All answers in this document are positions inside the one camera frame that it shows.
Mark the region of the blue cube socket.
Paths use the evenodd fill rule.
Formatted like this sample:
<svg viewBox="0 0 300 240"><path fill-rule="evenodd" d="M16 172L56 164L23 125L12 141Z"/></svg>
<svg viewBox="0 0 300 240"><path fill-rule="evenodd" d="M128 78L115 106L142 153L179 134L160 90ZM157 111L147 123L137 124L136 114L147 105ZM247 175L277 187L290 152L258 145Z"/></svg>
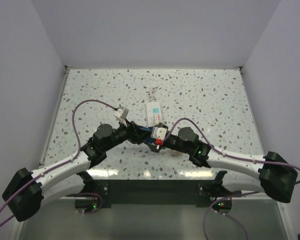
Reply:
<svg viewBox="0 0 300 240"><path fill-rule="evenodd" d="M143 143L145 144L155 144L155 139L151 137L152 135L152 131L153 131L153 127L147 127L147 126L139 126L139 128L144 131L147 132L147 137L145 138L145 140L143 141Z"/></svg>

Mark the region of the white power strip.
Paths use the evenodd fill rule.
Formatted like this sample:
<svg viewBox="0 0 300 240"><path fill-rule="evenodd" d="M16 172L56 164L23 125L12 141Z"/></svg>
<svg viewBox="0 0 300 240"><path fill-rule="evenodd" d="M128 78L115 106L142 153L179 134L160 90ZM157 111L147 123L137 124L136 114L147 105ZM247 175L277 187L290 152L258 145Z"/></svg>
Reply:
<svg viewBox="0 0 300 240"><path fill-rule="evenodd" d="M153 127L162 122L162 110L158 101L148 102L146 104L147 125Z"/></svg>

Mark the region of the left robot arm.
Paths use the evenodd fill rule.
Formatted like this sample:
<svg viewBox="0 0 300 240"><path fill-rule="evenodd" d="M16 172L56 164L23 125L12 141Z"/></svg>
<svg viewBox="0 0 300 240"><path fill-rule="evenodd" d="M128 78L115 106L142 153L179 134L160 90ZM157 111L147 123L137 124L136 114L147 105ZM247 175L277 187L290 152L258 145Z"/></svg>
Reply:
<svg viewBox="0 0 300 240"><path fill-rule="evenodd" d="M74 155L37 170L18 170L2 198L17 221L23 222L39 211L45 199L44 194L53 186L99 165L106 159L107 151L125 141L142 144L151 136L151 131L151 128L137 125L133 121L121 123L117 129L110 124L101 124Z"/></svg>

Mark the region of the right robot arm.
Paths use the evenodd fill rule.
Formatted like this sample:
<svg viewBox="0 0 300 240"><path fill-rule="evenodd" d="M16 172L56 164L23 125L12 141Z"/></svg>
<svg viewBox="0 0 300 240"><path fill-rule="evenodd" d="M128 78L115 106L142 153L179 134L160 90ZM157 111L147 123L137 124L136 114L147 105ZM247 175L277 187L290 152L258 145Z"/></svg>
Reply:
<svg viewBox="0 0 300 240"><path fill-rule="evenodd" d="M225 170L223 179L212 185L217 196L252 191L265 193L277 202L291 202L298 173L276 152L248 155L226 151L201 141L191 127L183 127L173 135L165 126L154 126L150 137L159 149L188 154L189 161L197 167Z"/></svg>

